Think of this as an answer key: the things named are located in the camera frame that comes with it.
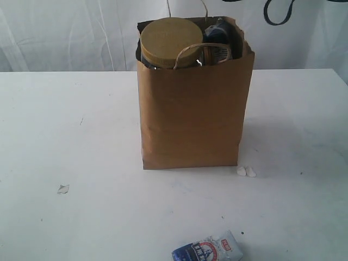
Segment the small white pebble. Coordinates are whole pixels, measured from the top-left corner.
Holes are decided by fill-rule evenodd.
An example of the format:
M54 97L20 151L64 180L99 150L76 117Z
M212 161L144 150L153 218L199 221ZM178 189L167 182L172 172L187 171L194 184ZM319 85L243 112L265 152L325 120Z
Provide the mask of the small white pebble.
M243 166L237 168L237 175L239 175L239 176L246 176L247 175L246 174L246 170L245 170L245 168Z
M246 170L246 174L248 177L256 177L257 176L257 174L255 173L255 171L253 170L252 167L247 166L247 167L245 167L245 170Z

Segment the plastic nut jar yellow lid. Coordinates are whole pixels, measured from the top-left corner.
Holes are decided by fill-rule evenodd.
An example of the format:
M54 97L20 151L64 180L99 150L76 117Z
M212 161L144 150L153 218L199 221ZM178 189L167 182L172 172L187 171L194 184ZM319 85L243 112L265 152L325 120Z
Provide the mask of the plastic nut jar yellow lid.
M202 42L202 30L192 21L177 17L158 19L140 33L140 61L152 69L197 66L202 48L183 50Z

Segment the black beige noodle package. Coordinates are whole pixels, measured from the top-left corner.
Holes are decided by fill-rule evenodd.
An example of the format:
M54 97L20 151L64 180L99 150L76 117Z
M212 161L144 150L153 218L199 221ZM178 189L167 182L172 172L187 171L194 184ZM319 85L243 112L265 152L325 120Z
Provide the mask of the black beige noodle package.
M222 17L219 17L216 24L205 29L204 43L228 45L227 47L208 46L203 47L204 64L215 65L225 60L233 59L232 41L233 27Z

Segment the blue white salt packet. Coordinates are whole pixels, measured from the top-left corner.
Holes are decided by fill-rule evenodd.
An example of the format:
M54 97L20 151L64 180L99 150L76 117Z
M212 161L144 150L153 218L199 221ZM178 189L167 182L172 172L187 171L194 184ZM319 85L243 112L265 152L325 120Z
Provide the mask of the blue white salt packet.
M209 236L172 251L175 261L234 261L242 260L243 256L230 230L220 236Z

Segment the brown paper bag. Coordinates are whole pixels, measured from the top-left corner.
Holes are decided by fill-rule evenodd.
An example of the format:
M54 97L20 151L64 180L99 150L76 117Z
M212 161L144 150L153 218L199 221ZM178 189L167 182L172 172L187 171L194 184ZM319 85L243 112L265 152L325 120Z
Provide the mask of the brown paper bag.
M255 53L232 17L232 58L151 69L137 62L145 170L236 166Z

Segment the small clear plastic scrap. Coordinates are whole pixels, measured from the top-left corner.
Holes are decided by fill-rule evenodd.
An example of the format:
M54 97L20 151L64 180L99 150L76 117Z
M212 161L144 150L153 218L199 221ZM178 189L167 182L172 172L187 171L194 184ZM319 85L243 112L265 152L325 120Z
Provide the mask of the small clear plastic scrap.
M57 194L58 195L67 194L68 191L69 191L69 188L70 188L69 184L67 184L67 185L60 185L60 188L58 189Z

